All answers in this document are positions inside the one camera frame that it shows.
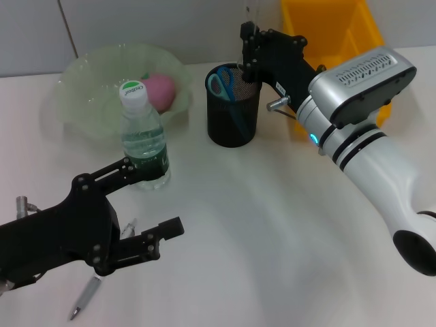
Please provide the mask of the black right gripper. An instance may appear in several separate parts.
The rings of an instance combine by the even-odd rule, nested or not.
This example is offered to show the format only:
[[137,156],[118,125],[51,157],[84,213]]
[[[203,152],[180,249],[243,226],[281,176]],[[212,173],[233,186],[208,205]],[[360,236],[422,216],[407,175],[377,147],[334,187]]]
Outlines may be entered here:
[[261,31],[254,22],[245,22],[240,26],[240,38],[243,80],[266,83],[280,96],[289,96],[289,107],[297,112],[308,98],[309,84],[317,75],[304,57],[306,37],[272,29]]

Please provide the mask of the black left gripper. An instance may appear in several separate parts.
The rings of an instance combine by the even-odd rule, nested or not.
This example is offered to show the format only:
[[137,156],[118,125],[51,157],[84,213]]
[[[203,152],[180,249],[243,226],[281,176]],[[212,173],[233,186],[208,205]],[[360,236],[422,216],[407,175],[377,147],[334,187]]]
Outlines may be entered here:
[[124,157],[76,177],[60,204],[1,226],[1,279],[20,288],[35,283],[38,274],[77,260],[100,276],[158,260],[160,241],[184,234],[180,217],[119,240],[118,218],[107,196],[163,175],[158,163],[141,168]]

